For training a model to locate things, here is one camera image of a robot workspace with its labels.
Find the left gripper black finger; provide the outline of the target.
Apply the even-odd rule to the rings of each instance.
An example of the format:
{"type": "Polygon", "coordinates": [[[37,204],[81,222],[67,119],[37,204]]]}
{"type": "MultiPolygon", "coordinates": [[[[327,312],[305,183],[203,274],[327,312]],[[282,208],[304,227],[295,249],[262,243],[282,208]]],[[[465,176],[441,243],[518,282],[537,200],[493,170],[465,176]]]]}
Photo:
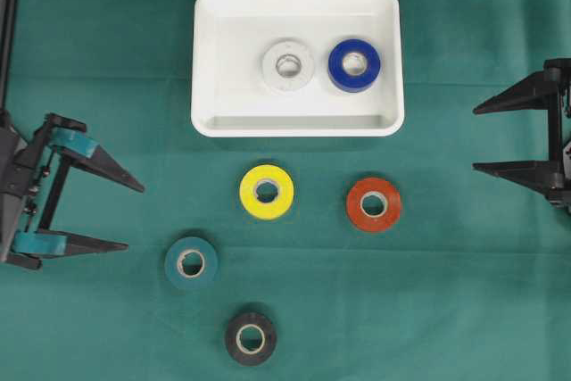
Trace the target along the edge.
{"type": "Polygon", "coordinates": [[[126,251],[127,244],[105,241],[64,231],[39,229],[37,232],[18,231],[12,242],[14,253],[56,258],[89,253],[126,251]]]}
{"type": "Polygon", "coordinates": [[[94,139],[69,128],[55,127],[49,145],[76,169],[108,179],[137,192],[145,187],[123,169],[94,139]]]}

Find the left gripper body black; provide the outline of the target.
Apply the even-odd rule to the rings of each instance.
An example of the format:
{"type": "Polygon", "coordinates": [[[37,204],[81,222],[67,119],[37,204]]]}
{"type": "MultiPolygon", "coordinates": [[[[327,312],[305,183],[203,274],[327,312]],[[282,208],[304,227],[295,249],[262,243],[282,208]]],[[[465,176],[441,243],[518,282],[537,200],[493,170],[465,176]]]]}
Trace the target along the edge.
{"type": "Polygon", "coordinates": [[[1,114],[1,262],[24,269],[38,270],[42,261],[37,256],[12,250],[21,215],[36,196],[41,179],[36,173],[45,147],[55,127],[85,132],[87,125],[55,113],[46,115],[43,125],[28,143],[12,125],[9,113],[1,114]]]}

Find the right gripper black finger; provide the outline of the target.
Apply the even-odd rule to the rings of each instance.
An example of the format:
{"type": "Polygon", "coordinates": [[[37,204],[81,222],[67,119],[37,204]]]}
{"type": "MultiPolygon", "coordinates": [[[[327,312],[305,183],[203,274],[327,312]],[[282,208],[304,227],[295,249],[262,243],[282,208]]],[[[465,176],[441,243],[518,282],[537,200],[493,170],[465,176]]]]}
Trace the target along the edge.
{"type": "Polygon", "coordinates": [[[556,93],[556,84],[546,80],[542,71],[537,71],[479,104],[473,109],[473,113],[478,115],[518,110],[547,110],[549,98],[556,93]]]}
{"type": "Polygon", "coordinates": [[[558,163],[550,161],[477,162],[474,170],[504,178],[542,195],[558,188],[558,163]]]}

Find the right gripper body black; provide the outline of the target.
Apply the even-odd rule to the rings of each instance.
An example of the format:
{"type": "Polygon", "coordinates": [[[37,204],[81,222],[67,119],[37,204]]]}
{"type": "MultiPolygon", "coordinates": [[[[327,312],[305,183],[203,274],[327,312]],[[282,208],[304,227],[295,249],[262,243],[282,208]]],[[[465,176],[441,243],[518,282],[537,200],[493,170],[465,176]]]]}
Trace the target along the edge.
{"type": "Polygon", "coordinates": [[[563,116],[570,117],[570,59],[546,60],[543,77],[548,84],[548,149],[549,190],[546,199],[556,208],[570,213],[570,176],[565,167],[570,155],[565,153],[563,141],[563,116]]]}

